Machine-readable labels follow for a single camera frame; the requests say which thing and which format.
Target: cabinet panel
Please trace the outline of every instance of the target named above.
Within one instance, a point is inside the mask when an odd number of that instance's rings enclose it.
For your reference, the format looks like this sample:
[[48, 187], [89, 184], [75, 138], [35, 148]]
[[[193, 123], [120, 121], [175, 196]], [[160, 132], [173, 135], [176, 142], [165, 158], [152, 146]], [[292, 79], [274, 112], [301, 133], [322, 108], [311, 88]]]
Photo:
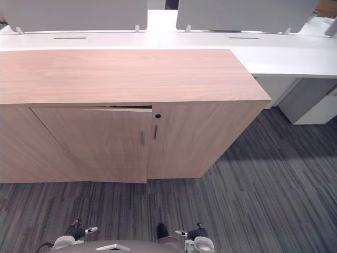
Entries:
[[83, 181], [60, 144], [29, 108], [0, 108], [0, 182]]
[[153, 107], [148, 178], [199, 178], [268, 101], [163, 104]]
[[32, 108], [87, 181], [146, 182], [152, 109]]

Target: wooden cabinet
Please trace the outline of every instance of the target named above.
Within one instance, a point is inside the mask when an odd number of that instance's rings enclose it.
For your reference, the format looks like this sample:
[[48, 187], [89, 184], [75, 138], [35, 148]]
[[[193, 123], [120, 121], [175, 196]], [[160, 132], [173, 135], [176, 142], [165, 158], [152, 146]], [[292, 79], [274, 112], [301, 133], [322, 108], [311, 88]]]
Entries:
[[152, 109], [32, 108], [84, 181], [147, 179]]
[[80, 168], [30, 108], [0, 108], [0, 182], [62, 181], [83, 181]]
[[148, 178], [200, 178], [260, 112], [255, 101], [156, 105]]
[[229, 50], [0, 52], [0, 182], [199, 178], [270, 97]]

